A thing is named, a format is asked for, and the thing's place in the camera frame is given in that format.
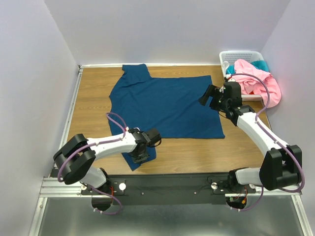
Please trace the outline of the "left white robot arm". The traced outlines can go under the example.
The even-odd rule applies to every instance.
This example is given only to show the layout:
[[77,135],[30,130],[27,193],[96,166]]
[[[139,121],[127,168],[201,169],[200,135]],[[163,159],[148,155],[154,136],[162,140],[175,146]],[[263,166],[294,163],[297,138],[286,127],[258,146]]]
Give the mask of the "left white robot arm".
[[141,131],[127,129],[119,135],[104,138],[73,136],[53,159],[58,168],[57,179],[66,185],[80,182],[91,186],[98,194],[104,194],[111,186],[108,174],[102,168],[94,168],[96,160],[121,153],[132,170],[154,159],[153,148],[161,144],[157,129]]

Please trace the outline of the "dark blue t shirt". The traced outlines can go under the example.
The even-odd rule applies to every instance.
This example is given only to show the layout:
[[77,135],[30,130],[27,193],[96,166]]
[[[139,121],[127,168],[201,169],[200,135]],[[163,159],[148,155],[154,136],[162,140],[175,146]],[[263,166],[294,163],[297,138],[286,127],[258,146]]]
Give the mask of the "dark blue t shirt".
[[224,133],[217,112],[199,104],[207,86],[221,78],[217,66],[147,67],[123,65],[110,69],[107,81],[111,111],[131,128],[156,128],[162,143],[149,148],[149,159],[135,164],[121,155],[127,171],[146,174],[215,172]]

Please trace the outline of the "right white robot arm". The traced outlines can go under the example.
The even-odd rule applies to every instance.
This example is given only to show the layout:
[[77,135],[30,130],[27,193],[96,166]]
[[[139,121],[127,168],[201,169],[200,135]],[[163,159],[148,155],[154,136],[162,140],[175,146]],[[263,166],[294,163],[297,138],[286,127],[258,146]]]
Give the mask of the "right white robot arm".
[[300,191],[305,185],[302,170],[302,151],[297,145],[289,145],[276,136],[258,117],[258,113],[243,104],[241,87],[237,82],[225,82],[223,87],[209,85],[199,98],[201,105],[223,112],[236,127],[243,130],[256,144],[264,156],[259,168],[240,168],[229,172],[227,189],[239,192],[244,185],[262,186],[267,190],[281,189],[296,185]]

